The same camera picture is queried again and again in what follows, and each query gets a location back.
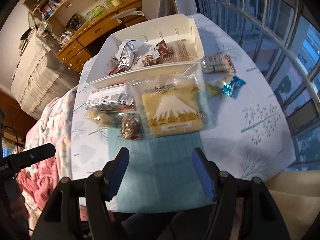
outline wooden desk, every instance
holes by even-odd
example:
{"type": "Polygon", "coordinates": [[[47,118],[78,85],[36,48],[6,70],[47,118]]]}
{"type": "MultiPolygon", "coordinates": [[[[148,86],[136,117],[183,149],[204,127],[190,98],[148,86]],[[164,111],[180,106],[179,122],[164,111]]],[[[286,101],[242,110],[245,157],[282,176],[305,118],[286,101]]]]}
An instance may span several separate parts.
{"type": "Polygon", "coordinates": [[[85,49],[88,44],[123,23],[129,27],[147,20],[139,15],[127,16],[121,20],[111,19],[114,15],[130,8],[141,8],[141,3],[142,0],[125,0],[117,7],[111,6],[105,9],[97,17],[85,22],[61,48],[57,57],[67,63],[70,69],[81,74],[84,63],[92,57],[85,49]]]}

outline window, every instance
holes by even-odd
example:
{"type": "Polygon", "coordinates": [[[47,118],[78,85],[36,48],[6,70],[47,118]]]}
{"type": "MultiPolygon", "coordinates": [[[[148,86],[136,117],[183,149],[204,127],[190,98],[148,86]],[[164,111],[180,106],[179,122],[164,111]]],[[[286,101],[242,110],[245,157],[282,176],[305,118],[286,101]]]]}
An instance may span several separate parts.
{"type": "Polygon", "coordinates": [[[315,79],[313,80],[312,82],[314,88],[315,88],[315,91],[317,93],[320,92],[320,72],[318,73],[318,75],[316,75],[315,79]]]}
{"type": "Polygon", "coordinates": [[[267,26],[281,40],[288,37],[294,9],[281,0],[270,0],[270,12],[267,26]]]}
{"type": "Polygon", "coordinates": [[[9,155],[12,154],[12,150],[8,149],[8,148],[5,148],[5,147],[2,147],[2,155],[3,157],[7,157],[9,155]]]}
{"type": "Polygon", "coordinates": [[[303,16],[299,18],[297,33],[291,50],[302,63],[304,72],[309,74],[319,60],[320,33],[303,16]]]}
{"type": "Polygon", "coordinates": [[[311,162],[320,159],[320,127],[305,131],[295,138],[296,162],[311,162]]]}
{"type": "Polygon", "coordinates": [[[257,54],[256,65],[261,73],[266,76],[270,68],[276,63],[279,47],[274,40],[263,35],[261,49],[257,54]]]}
{"type": "Polygon", "coordinates": [[[305,89],[294,101],[292,101],[284,110],[285,117],[300,109],[306,102],[311,100],[308,91],[305,89]]]}
{"type": "Polygon", "coordinates": [[[316,95],[320,92],[320,32],[310,23],[313,19],[304,15],[305,10],[300,10],[303,5],[289,5],[292,1],[297,0],[268,0],[265,26],[261,23],[264,0],[244,0],[246,14],[242,12],[242,0],[196,0],[196,4],[200,13],[238,42],[254,60],[288,123],[293,122],[289,127],[294,134],[297,158],[291,169],[319,169],[320,117],[297,120],[306,106],[319,116],[314,106],[320,104],[316,95]]]}
{"type": "Polygon", "coordinates": [[[285,58],[270,87],[280,104],[284,103],[301,85],[302,78],[288,58],[285,58]]]}

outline screw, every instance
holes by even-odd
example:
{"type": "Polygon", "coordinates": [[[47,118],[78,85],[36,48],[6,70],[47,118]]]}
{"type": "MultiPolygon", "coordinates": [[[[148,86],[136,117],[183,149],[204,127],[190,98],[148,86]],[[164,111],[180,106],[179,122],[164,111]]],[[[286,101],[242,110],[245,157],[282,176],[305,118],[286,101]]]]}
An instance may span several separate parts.
{"type": "Polygon", "coordinates": [[[261,179],[258,178],[258,177],[254,177],[254,178],[253,178],[253,182],[255,182],[255,183],[257,183],[257,184],[260,184],[261,179]]]}
{"type": "Polygon", "coordinates": [[[61,183],[67,183],[69,181],[69,178],[63,177],[60,181],[61,181],[61,183]]]}
{"type": "Polygon", "coordinates": [[[93,175],[98,178],[98,177],[101,177],[103,173],[102,171],[96,171],[93,175]]]}
{"type": "Polygon", "coordinates": [[[221,177],[223,177],[223,178],[226,178],[226,177],[228,177],[229,173],[226,172],[226,171],[220,171],[219,175],[220,175],[221,177]]]}

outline candy wrapper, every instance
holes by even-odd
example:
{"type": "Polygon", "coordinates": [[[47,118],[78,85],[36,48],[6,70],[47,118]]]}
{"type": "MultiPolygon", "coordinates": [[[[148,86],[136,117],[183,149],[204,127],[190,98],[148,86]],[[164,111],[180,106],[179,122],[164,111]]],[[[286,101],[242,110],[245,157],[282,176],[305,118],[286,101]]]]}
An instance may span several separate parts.
{"type": "Polygon", "coordinates": [[[135,53],[133,68],[138,69],[162,63],[174,63],[197,59],[197,52],[194,45],[186,39],[169,43],[161,41],[156,45],[156,48],[158,48],[159,57],[152,52],[151,47],[148,47],[147,45],[141,46],[135,53]]]}
{"type": "Polygon", "coordinates": [[[141,126],[136,114],[124,114],[121,120],[121,137],[137,140],[142,137],[141,126]]]}
{"type": "Polygon", "coordinates": [[[185,74],[128,81],[147,138],[199,131],[212,125],[201,66],[185,74]]]}
{"type": "Polygon", "coordinates": [[[215,54],[211,56],[205,56],[203,65],[205,73],[235,71],[228,54],[215,54]]]}
{"type": "Polygon", "coordinates": [[[86,109],[108,112],[133,111],[133,96],[126,85],[107,87],[92,91],[86,103],[86,109]]]}
{"type": "Polygon", "coordinates": [[[216,82],[220,90],[228,97],[233,97],[234,90],[246,84],[242,79],[237,76],[228,75],[223,80],[216,82]]]}
{"type": "Polygon", "coordinates": [[[119,121],[116,118],[112,117],[110,114],[96,109],[88,110],[84,117],[101,127],[116,128],[119,126],[119,121]]]}
{"type": "Polygon", "coordinates": [[[126,40],[122,42],[115,55],[115,58],[119,61],[119,65],[111,70],[108,75],[129,70],[134,60],[134,52],[136,52],[142,45],[144,45],[144,42],[142,41],[126,40]]]}
{"type": "Polygon", "coordinates": [[[137,62],[139,59],[137,59],[136,62],[134,62],[137,66],[147,67],[147,66],[153,66],[158,65],[162,63],[162,57],[167,55],[168,53],[171,53],[171,50],[167,47],[164,40],[160,41],[155,46],[148,47],[148,51],[146,52],[146,45],[142,46],[135,55],[137,57],[141,58],[140,62],[137,62]]]}

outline red candy wrapper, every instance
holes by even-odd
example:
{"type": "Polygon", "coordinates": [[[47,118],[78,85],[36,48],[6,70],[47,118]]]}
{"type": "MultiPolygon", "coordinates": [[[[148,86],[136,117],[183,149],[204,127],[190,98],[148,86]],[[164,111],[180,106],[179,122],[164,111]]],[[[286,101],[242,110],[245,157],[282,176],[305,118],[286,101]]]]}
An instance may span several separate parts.
{"type": "Polygon", "coordinates": [[[139,119],[135,114],[124,114],[121,121],[121,137],[127,140],[141,138],[141,127],[139,119]]]}

